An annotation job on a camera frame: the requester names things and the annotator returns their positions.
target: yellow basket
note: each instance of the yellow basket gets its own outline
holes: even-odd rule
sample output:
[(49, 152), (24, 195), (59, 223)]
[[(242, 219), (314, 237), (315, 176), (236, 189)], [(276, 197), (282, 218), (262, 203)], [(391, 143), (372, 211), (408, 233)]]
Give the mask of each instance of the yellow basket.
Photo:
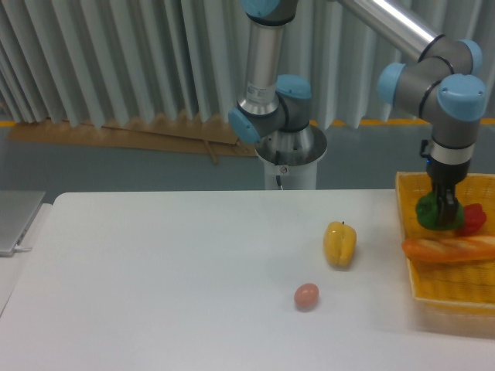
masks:
[[(453, 231), (432, 231), (419, 225), (416, 203), (431, 189), (424, 172), (397, 174), (395, 191), (404, 239), (455, 236)], [(457, 185), (456, 197), (463, 205), (483, 206), (487, 222), (476, 234), (495, 234), (495, 175), (468, 175)], [(408, 269), (416, 299), (444, 309), (495, 314), (495, 260), (441, 264), (408, 260)]]

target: egg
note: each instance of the egg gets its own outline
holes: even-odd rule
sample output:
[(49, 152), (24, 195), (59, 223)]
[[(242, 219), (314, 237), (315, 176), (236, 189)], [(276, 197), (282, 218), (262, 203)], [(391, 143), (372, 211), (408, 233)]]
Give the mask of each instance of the egg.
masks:
[(311, 308), (318, 301), (319, 290), (315, 284), (304, 284), (295, 291), (294, 301), (300, 308)]

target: cardboard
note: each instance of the cardboard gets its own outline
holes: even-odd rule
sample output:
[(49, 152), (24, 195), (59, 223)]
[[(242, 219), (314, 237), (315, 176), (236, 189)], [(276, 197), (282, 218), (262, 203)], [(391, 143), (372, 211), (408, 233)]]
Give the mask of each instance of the cardboard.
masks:
[[(89, 145), (97, 147), (139, 148), (154, 151), (176, 151), (186, 153), (203, 153), (212, 156), (256, 156), (253, 146), (240, 143), (237, 139), (233, 144), (208, 141), (203, 138), (181, 138), (169, 134), (134, 131), (127, 128), (95, 128), (90, 124), (77, 125), (72, 128), (69, 123), (54, 124), (44, 121), (39, 124), (17, 124), (12, 128), (8, 139), (12, 141), (31, 141), (39, 143), (56, 143), (65, 145)], [(182, 133), (182, 128), (174, 128), (170, 123), (154, 127), (161, 132)], [(202, 129), (191, 131), (189, 136), (199, 134)]]
[(155, 120), (146, 124), (139, 117), (133, 117), (126, 125), (121, 126), (116, 120), (109, 120), (104, 128), (115, 128), (130, 131), (142, 131), (145, 133), (172, 135), (202, 141), (214, 141), (235, 145), (237, 136), (232, 127), (224, 123), (219, 114), (215, 114), (206, 122), (201, 122), (197, 114), (194, 119), (187, 118), (186, 110), (181, 110), (176, 120), (170, 120), (164, 114), (157, 114)]

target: red bell pepper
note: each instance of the red bell pepper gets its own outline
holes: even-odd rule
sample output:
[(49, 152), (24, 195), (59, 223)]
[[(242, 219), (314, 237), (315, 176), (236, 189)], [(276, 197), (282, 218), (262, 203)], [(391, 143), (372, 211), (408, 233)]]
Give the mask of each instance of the red bell pepper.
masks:
[(481, 229), (486, 222), (486, 213), (479, 203), (464, 206), (464, 225), (457, 230), (461, 236), (469, 236)]

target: gray floor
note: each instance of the gray floor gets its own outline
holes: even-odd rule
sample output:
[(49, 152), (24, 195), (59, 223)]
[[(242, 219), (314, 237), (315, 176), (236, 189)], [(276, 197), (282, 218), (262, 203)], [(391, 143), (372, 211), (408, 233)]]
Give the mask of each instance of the gray floor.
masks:
[[(256, 158), (91, 148), (7, 141), (0, 128), (0, 189), (43, 190), (45, 202), (65, 192), (263, 189)], [(424, 171), (418, 156), (428, 126), (334, 127), (319, 163), (318, 189), (391, 189), (397, 171)], [(472, 172), (495, 173), (495, 126), (483, 126)]]

